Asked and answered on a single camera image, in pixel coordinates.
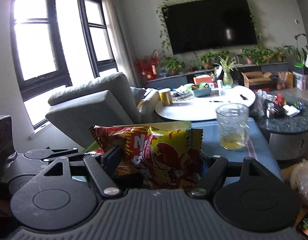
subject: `blue table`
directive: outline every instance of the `blue table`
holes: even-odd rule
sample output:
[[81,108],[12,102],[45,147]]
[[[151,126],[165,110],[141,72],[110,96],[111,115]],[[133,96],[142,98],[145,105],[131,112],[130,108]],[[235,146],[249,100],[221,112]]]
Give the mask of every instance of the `blue table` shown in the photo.
[[[192,128],[203,129],[202,151],[208,156],[220,155],[230,162],[243,162],[245,157],[253,157],[283,180],[277,161],[254,119],[249,118],[248,125],[250,127],[250,140],[246,147],[235,151],[226,150],[220,145],[217,121],[195,122],[192,123]],[[225,185],[236,182],[238,179],[239,177],[227,178]]]

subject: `vine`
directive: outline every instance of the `vine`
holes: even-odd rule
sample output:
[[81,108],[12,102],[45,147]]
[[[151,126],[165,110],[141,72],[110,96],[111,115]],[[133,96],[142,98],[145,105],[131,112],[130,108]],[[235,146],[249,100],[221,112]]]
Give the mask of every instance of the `vine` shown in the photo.
[[[168,51],[170,51],[171,48],[171,41],[168,35],[168,31],[167,31],[167,26],[166,26],[166,22],[165,20],[168,18],[168,7],[172,6],[172,5],[176,5],[176,4],[182,4],[182,3],[188,3],[188,2],[195,2],[195,1],[203,1],[203,0],[175,0],[173,2],[169,1],[169,0],[165,0],[161,5],[158,6],[158,9],[156,10],[156,13],[159,16],[159,19],[161,21],[161,26],[163,27],[163,30],[161,30],[160,32],[160,38],[163,38],[162,41],[162,49],[166,48]],[[257,32],[257,28],[255,27],[255,18],[252,15],[252,13],[250,14],[251,17],[251,22],[254,24],[254,30],[255,32]],[[262,37],[261,33],[257,34],[257,41],[260,42],[260,39]]]

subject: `yellow liquid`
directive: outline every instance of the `yellow liquid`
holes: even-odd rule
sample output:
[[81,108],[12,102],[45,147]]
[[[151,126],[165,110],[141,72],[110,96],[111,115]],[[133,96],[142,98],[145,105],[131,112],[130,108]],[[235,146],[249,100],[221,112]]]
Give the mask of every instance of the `yellow liquid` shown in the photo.
[[244,135],[238,133],[221,134],[220,143],[227,150],[236,150],[244,146]]

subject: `glass handle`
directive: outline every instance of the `glass handle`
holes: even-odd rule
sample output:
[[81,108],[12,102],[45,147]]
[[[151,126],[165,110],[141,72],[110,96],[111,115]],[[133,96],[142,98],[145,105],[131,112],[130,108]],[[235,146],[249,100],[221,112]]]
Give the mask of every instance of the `glass handle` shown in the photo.
[[247,143],[250,139],[250,127],[244,122],[241,122],[240,126],[244,128],[244,143]]

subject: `black television screen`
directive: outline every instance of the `black television screen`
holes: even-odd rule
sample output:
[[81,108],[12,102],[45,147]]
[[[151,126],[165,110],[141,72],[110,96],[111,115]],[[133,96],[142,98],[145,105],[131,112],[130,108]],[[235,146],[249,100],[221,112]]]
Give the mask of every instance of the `black television screen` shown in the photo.
[[174,54],[257,43],[247,0],[202,0],[164,12]]

